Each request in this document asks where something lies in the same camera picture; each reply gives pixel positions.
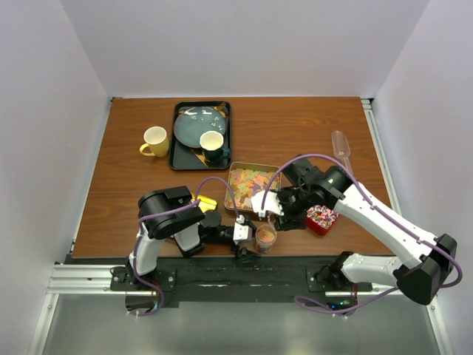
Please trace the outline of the aluminium frame rail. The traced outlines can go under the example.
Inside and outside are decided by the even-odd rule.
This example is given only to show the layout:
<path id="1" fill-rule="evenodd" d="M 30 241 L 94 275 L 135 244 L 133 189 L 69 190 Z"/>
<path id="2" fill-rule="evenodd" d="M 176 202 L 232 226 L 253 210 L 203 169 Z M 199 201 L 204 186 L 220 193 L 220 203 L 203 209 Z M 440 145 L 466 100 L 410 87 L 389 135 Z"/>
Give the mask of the aluminium frame rail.
<path id="1" fill-rule="evenodd" d="M 214 255 L 195 200 L 223 206 L 238 160 L 277 168 L 252 216 L 280 255 Z M 387 206 L 358 98 L 116 98 L 56 267 L 108 292 L 61 295 L 44 352 L 435 354 L 456 249 Z"/>

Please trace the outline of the dark green cup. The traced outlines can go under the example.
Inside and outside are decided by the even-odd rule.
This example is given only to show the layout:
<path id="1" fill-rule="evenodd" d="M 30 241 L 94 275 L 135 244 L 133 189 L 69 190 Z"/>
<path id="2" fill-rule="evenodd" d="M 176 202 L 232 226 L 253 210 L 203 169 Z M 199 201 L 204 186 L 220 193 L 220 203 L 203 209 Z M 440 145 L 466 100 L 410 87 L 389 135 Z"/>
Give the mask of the dark green cup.
<path id="1" fill-rule="evenodd" d="M 231 155 L 231 150 L 225 146 L 223 135 L 215 131 L 208 131 L 201 135 L 200 148 L 205 160 L 209 163 L 229 159 Z"/>

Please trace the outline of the red tin of lollipops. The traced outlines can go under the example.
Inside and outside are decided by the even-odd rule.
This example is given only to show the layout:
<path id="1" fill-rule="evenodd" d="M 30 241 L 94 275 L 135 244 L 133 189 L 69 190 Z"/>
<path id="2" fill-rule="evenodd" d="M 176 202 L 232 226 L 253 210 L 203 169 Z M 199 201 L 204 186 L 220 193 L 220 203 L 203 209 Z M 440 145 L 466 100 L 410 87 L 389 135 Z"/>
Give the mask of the red tin of lollipops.
<path id="1" fill-rule="evenodd" d="M 325 236 L 336 223 L 339 214 L 326 206 L 315 205 L 307 210 L 306 227 L 318 236 Z"/>

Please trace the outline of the black tray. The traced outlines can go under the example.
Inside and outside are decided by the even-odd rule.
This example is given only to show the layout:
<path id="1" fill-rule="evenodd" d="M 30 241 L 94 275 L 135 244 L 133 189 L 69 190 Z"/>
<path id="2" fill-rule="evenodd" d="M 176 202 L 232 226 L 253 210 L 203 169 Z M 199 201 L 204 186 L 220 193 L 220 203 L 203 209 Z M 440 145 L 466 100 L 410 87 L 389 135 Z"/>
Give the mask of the black tray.
<path id="1" fill-rule="evenodd" d="M 169 166 L 174 170 L 224 170 L 231 165 L 229 159 L 216 163 L 205 160 L 201 148 L 189 148 L 181 144 L 174 136 L 173 125 L 177 116 L 183 112 L 185 107 L 213 107 L 220 111 L 226 118 L 227 130 L 223 135 L 225 146 L 231 149 L 231 105 L 227 101 L 183 101 L 174 107 L 172 121 L 172 136 L 169 151 Z"/>

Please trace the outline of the yellow mug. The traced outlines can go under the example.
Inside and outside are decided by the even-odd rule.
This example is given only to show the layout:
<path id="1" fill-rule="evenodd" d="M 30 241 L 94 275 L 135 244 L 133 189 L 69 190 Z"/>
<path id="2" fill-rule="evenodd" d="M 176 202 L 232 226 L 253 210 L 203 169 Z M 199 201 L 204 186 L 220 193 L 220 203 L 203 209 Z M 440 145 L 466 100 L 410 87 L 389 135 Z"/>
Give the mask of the yellow mug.
<path id="1" fill-rule="evenodd" d="M 140 154 L 148 157 L 162 158 L 169 151 L 169 137 L 167 131 L 161 126 L 148 128 L 144 134 L 145 143 L 140 147 Z"/>

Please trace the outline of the dark teal plate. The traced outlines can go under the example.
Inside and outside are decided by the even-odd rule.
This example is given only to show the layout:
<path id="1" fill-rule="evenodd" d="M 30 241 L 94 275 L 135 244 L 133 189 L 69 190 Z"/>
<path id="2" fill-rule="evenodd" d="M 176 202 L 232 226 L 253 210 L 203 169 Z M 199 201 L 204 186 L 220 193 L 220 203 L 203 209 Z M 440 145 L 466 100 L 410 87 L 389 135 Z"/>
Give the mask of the dark teal plate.
<path id="1" fill-rule="evenodd" d="M 175 138 L 189 148 L 200 148 L 200 137 L 214 131 L 224 135 L 227 130 L 226 118 L 213 107 L 185 107 L 174 121 Z"/>

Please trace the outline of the glass goblet jar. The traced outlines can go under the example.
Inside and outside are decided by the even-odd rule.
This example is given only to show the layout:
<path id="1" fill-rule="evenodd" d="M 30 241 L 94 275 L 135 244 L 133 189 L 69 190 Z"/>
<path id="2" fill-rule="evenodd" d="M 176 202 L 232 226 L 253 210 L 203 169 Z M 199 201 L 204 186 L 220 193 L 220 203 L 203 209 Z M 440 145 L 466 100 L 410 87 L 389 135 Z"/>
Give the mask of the glass goblet jar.
<path id="1" fill-rule="evenodd" d="M 259 226 L 255 233 L 256 248 L 262 254 L 267 254 L 276 242 L 277 232 L 271 224 Z"/>

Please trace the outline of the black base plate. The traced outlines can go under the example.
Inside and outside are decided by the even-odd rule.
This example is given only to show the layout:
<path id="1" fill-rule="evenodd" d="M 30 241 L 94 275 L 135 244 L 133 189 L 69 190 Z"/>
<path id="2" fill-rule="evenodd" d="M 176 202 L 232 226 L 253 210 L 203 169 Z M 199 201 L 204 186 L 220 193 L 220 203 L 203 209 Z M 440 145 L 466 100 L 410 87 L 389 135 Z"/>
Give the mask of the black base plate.
<path id="1" fill-rule="evenodd" d="M 126 294 L 129 310 L 149 308 L 159 300 L 150 284 L 164 295 L 164 307 L 182 302 L 293 302 L 306 296 L 325 302 L 325 294 L 335 291 L 318 275 L 335 261 L 334 256 L 163 257 L 157 268 L 145 276 L 145 284 L 135 281 L 129 266 L 110 268 L 112 291 Z"/>

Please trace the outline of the gold tin of star candies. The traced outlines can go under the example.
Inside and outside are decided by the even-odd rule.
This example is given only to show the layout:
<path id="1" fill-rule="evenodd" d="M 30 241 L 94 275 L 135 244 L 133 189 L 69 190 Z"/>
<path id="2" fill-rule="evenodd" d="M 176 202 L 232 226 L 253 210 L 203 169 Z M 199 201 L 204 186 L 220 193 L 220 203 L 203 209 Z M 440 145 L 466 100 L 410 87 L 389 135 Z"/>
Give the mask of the gold tin of star candies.
<path id="1" fill-rule="evenodd" d="M 192 194 L 191 196 L 192 196 L 192 200 L 191 200 L 192 202 L 194 202 L 195 200 L 200 201 L 199 208 L 203 214 L 210 211 L 216 211 L 218 209 L 218 203 L 215 199 L 212 199 L 210 197 L 206 197 L 203 195 Z"/>

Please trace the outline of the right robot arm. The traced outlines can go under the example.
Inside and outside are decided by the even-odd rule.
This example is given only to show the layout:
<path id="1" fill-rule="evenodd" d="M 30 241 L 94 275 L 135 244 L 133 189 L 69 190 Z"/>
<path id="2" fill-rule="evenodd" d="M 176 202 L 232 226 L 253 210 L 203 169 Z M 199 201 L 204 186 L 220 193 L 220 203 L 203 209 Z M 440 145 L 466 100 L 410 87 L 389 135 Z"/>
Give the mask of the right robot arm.
<path id="1" fill-rule="evenodd" d="M 411 301 L 428 305 L 442 288 L 457 285 L 463 272 L 455 260 L 457 241 L 409 222 L 376 199 L 340 163 L 322 171 L 309 155 L 298 155 L 279 172 L 289 187 L 264 193 L 260 206 L 276 217 L 276 230 L 301 229 L 311 207 L 320 205 L 343 215 L 381 241 L 391 257 L 342 252 L 315 278 L 339 291 L 359 283 L 388 285 Z"/>

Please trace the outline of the clear plastic scoop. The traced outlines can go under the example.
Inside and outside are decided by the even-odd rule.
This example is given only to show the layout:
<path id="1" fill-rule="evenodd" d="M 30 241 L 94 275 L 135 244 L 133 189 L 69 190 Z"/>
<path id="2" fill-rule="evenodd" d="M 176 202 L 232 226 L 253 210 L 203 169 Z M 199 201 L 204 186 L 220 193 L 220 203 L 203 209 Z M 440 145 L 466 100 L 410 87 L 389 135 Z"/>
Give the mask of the clear plastic scoop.
<path id="1" fill-rule="evenodd" d="M 334 157 L 344 165 L 350 173 L 350 177 L 353 178 L 353 168 L 350 163 L 351 151 L 347 136 L 343 132 L 336 130 L 332 132 L 331 139 Z"/>

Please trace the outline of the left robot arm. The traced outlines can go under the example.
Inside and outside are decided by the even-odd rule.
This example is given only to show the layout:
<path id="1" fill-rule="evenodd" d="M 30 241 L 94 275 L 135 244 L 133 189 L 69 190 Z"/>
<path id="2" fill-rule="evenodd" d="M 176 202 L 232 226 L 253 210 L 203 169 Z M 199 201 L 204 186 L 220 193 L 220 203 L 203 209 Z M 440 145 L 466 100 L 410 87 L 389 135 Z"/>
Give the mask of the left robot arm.
<path id="1" fill-rule="evenodd" d="M 256 226 L 238 214 L 232 226 L 222 224 L 217 207 L 203 210 L 207 202 L 186 186 L 149 192 L 139 199 L 137 242 L 126 264 L 127 281 L 137 290 L 147 289 L 157 268 L 162 240 L 173 239 L 183 257 L 193 257 L 206 243 L 230 246 L 251 241 Z"/>

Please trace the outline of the silver tin of gummies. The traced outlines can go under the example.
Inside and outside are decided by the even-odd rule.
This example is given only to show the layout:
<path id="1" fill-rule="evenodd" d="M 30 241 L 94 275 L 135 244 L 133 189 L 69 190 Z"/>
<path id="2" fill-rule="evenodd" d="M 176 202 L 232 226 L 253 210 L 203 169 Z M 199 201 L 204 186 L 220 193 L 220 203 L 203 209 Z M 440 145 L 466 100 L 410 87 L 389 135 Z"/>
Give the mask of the silver tin of gummies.
<path id="1" fill-rule="evenodd" d="M 262 191 L 279 169 L 258 163 L 233 162 L 228 172 L 231 187 L 239 212 L 252 212 L 251 198 Z"/>

